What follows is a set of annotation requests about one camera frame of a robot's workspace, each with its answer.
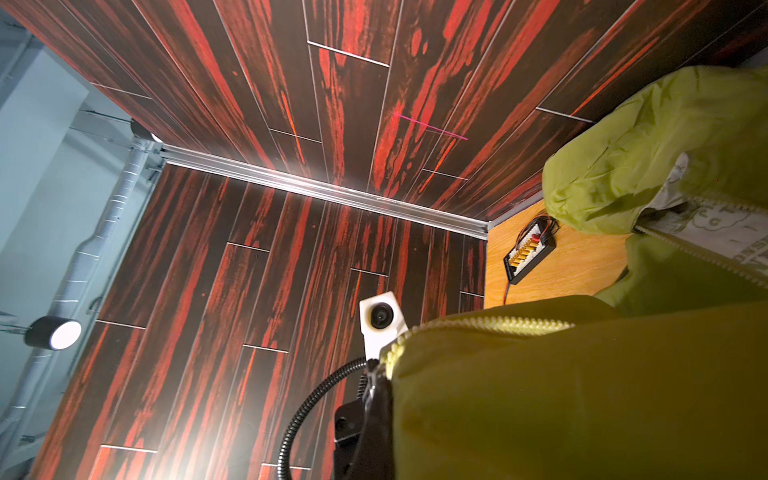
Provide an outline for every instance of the metal duct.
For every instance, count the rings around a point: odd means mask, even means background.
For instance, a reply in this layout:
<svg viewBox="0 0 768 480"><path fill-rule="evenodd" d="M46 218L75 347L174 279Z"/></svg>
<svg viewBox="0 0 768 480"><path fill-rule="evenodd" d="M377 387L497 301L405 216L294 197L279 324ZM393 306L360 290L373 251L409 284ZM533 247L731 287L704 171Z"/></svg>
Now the metal duct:
<svg viewBox="0 0 768 480"><path fill-rule="evenodd" d="M134 138L125 167L104 206L94 234L75 249L48 315L74 318L96 271L104 246L117 226L131 191L144 169L155 144L154 139L157 138L135 121L131 122L131 130L134 132ZM46 349L32 350L11 402L0 420L0 476L7 467L12 466L6 463L18 448L19 441L28 428L31 414L53 370L55 354L56 352Z"/></svg>

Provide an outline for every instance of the pink line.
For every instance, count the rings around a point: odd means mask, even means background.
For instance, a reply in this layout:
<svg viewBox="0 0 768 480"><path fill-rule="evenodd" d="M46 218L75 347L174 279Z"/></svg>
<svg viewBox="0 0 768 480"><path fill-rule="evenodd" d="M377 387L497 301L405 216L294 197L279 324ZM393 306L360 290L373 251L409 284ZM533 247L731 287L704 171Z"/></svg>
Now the pink line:
<svg viewBox="0 0 768 480"><path fill-rule="evenodd" d="M449 137L458 138L459 140L468 140L468 138L467 138L467 137L462 137L461 135L452 134L451 132L449 132L449 131L447 131L447 130L441 130L441 129L439 129L439 128L435 128L435 127L433 127L432 125L428 125L428 124L424 123L423 121L414 120L414 119L412 119L412 118L408 118L408 117L406 117L405 115L401 115L401 114L395 114L395 116L397 116L397 117L400 117L400 118L405 118L406 120L408 120L408 121L412 121L412 122L413 122L413 123L415 123L415 124L424 125L424 126L425 126L425 127L427 127L427 128L431 128L431 129L433 129L434 131L438 131L438 132L440 132L441 134L446 134L446 135L448 135Z"/></svg>

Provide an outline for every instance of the silver metal strip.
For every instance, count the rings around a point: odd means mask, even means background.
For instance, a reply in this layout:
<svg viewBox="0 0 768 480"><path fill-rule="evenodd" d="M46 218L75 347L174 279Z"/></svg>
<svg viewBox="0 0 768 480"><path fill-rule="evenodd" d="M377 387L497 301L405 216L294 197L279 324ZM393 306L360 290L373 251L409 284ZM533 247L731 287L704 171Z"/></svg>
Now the silver metal strip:
<svg viewBox="0 0 768 480"><path fill-rule="evenodd" d="M526 198L519 204L515 205L513 208L511 208L506 213L503 213L500 217L496 217L495 219L488 222L488 229L496 228L505 221L509 220L510 218L514 217L515 215L519 214L526 208L530 207L531 205L540 202L544 200L544 192L541 190L536 192L535 194L531 195L529 198Z"/></svg>
<svg viewBox="0 0 768 480"><path fill-rule="evenodd" d="M328 200L336 204L347 205L376 212L382 215L402 218L430 227L442 228L456 233L469 235L480 240L488 239L488 222L449 214L420 205L408 204L400 200L380 197L351 188L338 187L297 175L285 174L269 168L245 164L229 158L204 154L186 148L164 145L160 156L166 162L180 167L192 168L209 174L245 180L252 184L264 185L295 194Z"/></svg>

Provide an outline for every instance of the wood paneled wall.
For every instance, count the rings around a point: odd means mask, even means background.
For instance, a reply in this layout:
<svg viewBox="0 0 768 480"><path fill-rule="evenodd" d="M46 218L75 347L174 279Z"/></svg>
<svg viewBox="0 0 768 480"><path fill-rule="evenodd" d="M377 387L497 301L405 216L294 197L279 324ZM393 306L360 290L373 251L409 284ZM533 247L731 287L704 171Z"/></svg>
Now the wood paneled wall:
<svg viewBox="0 0 768 480"><path fill-rule="evenodd" d="M361 299L392 290L413 325L482 308L484 272L483 241L168 166L32 478L275 478L300 403L364 355ZM306 420L294 478L329 478L356 382Z"/></svg>
<svg viewBox="0 0 768 480"><path fill-rule="evenodd" d="M684 65L768 45L766 0L0 0L166 143L492 220Z"/></svg>

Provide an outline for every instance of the green fabric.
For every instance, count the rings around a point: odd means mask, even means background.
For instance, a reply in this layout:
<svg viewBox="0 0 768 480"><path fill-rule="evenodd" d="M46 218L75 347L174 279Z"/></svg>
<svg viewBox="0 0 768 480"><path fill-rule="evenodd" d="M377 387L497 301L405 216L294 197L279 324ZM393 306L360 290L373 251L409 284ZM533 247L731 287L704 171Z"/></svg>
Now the green fabric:
<svg viewBox="0 0 768 480"><path fill-rule="evenodd" d="M768 478L766 318L752 303L534 339L417 333L392 377L396 478Z"/></svg>
<svg viewBox="0 0 768 480"><path fill-rule="evenodd" d="M683 68L637 92L547 161L547 211L630 233L683 152L685 193L768 207L768 68Z"/></svg>
<svg viewBox="0 0 768 480"><path fill-rule="evenodd" d="M625 316L768 300L768 290L648 235L627 238L621 280L595 296Z"/></svg>

